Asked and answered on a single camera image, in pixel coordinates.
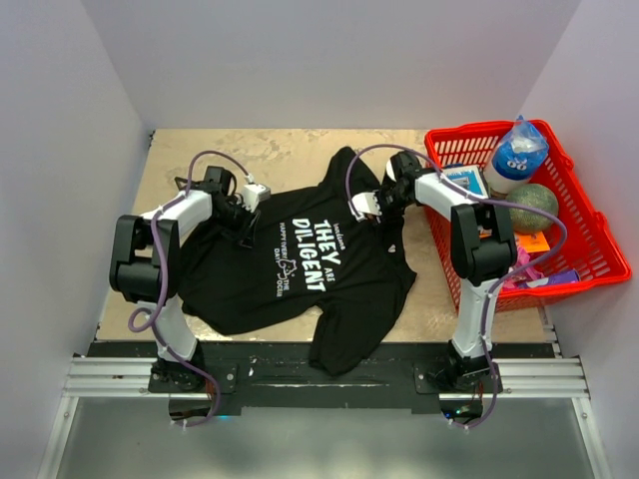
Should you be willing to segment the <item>red plastic basket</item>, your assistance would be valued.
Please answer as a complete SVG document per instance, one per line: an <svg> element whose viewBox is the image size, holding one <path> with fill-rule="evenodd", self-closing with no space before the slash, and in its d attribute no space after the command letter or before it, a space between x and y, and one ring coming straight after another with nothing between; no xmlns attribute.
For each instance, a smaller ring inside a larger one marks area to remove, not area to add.
<svg viewBox="0 0 639 479"><path fill-rule="evenodd" d="M568 231L559 253L535 268L546 276L574 270L579 280L533 289L504 289L498 298L498 312L550 305L598 286L625 282L632 276L631 266L613 237L607 219L591 204L575 175L573 160L550 125L542 120L533 120L531 124L549 145L549 155L532 181L555 194L559 202L558 217ZM424 144L429 157L442 167L482 167L512 126L511 121L490 121L433 129L425 134Z"/></svg>

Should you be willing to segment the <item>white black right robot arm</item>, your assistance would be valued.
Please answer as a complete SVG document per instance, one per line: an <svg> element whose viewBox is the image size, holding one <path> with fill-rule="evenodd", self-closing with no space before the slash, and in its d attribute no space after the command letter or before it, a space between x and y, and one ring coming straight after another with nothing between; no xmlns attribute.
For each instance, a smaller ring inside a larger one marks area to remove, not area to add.
<svg viewBox="0 0 639 479"><path fill-rule="evenodd" d="M517 260L508 210L423 167L409 151L390 158L375 199L385 220L421 205L449 221L450 263L460 278L458 321L429 380L442 391L465 392L484 376L495 376L491 330L496 301Z"/></svg>

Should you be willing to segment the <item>pink plastic toy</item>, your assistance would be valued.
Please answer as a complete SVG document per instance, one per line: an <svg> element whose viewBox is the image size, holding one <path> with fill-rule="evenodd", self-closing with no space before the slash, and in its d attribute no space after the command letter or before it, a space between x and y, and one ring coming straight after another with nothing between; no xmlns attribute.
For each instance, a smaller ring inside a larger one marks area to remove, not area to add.
<svg viewBox="0 0 639 479"><path fill-rule="evenodd" d="M502 288L506 290L517 289L521 283L527 283L543 278L543 273L535 266L531 266L532 256L522 246L517 248L517 261L509 269Z"/></svg>

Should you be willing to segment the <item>aluminium rail frame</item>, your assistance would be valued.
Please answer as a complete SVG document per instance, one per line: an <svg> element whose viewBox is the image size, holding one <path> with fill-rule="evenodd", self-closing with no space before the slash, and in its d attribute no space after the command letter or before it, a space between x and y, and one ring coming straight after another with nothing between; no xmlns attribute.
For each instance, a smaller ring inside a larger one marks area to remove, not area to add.
<svg viewBox="0 0 639 479"><path fill-rule="evenodd" d="M351 372L331 378L308 364L307 342L205 341L204 364L219 382L220 416L245 407L410 409L425 413L450 409L462 400L501 404L507 399L568 399L595 477L611 469L595 424L590 391L579 357L564 357L551 326L542 342L496 342L495 379L477 387L441 386L428 373L444 362L444 342L389 342ZM39 477L53 478L60 464L79 401L166 398L176 420L210 407L202 390L155 374L157 347L151 340L94 340L86 354L74 354Z"/></svg>

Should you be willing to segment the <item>blue white box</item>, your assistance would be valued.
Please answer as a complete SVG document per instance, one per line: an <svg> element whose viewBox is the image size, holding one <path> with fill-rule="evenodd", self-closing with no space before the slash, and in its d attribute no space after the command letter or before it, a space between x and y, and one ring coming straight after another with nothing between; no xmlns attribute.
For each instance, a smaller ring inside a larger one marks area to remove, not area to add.
<svg viewBox="0 0 639 479"><path fill-rule="evenodd" d="M452 165L442 170L450 189L471 201L489 198L489 188L477 165Z"/></svg>

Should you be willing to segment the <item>black square frame stand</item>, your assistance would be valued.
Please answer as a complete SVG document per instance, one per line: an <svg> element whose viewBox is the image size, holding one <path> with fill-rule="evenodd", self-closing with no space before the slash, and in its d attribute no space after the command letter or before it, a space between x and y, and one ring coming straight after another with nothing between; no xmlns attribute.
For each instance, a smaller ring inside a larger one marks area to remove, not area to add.
<svg viewBox="0 0 639 479"><path fill-rule="evenodd" d="M187 190L190 187L190 180L183 177L174 177L174 182L179 191Z"/></svg>

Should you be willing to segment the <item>orange card packet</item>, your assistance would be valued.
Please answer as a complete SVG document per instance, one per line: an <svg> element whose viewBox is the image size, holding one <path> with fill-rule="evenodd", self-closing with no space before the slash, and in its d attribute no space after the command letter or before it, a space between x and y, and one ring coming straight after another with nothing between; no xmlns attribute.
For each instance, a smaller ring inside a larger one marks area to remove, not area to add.
<svg viewBox="0 0 639 479"><path fill-rule="evenodd" d="M529 254L544 253L550 250L550 245L543 232L530 235L516 233L515 240L517 246Z"/></svg>

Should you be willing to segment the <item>black printed t-shirt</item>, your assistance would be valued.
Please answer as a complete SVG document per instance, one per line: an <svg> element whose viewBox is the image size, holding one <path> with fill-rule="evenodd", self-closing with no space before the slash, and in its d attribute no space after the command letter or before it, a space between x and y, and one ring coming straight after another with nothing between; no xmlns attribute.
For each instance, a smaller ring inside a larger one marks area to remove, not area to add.
<svg viewBox="0 0 639 479"><path fill-rule="evenodd" d="M354 156L341 148L318 185L262 203L251 248L212 221L193 230L181 250L183 312L230 336L317 307L310 365L339 376L368 358L394 327L416 274L405 258L402 218L376 226L351 214L347 192L379 187Z"/></svg>

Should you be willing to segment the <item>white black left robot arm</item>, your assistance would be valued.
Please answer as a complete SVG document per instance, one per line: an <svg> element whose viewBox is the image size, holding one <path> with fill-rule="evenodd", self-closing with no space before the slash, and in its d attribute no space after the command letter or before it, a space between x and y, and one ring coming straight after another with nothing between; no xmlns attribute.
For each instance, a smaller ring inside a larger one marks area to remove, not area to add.
<svg viewBox="0 0 639 479"><path fill-rule="evenodd" d="M136 305L128 319L129 329L150 330L154 335L158 359L152 376L185 392L209 386L211 377L178 298L181 241L197 226L212 221L231 241L251 246L259 205L270 197L271 189L250 174L245 180L235 192L232 172L208 167L201 180L187 178L167 203L116 221L110 287Z"/></svg>

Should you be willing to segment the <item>black mounting base plate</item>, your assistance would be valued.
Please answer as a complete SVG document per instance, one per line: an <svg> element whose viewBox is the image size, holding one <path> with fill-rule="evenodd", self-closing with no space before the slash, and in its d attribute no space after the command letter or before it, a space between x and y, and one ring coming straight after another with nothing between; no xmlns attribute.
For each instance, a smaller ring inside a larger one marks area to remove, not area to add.
<svg viewBox="0 0 639 479"><path fill-rule="evenodd" d="M245 407L399 408L435 406L426 372L442 363L443 343L384 343L355 369L331 377L310 365L296 342L206 342L204 368L218 380L222 415Z"/></svg>

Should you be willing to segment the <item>green melon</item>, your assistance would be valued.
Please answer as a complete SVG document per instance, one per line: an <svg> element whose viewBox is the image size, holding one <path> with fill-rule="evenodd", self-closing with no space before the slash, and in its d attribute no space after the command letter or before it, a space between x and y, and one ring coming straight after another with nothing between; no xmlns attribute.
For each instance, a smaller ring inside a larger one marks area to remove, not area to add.
<svg viewBox="0 0 639 479"><path fill-rule="evenodd" d="M553 220L540 214L557 216L559 204L554 193L543 185L526 184L511 191L505 198L508 203L523 206L509 210L513 229L522 235L532 235L548 230Z"/></svg>

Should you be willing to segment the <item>purple tube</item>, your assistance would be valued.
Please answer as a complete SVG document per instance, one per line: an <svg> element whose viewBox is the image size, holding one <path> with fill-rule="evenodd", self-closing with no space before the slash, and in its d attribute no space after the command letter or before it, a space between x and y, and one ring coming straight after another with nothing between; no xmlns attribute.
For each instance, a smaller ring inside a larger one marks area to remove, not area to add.
<svg viewBox="0 0 639 479"><path fill-rule="evenodd" d="M575 269L569 269L562 272L556 272L549 276L528 281L524 284L526 288L538 288L546 286L556 286L563 284L571 284L580 281L580 276Z"/></svg>

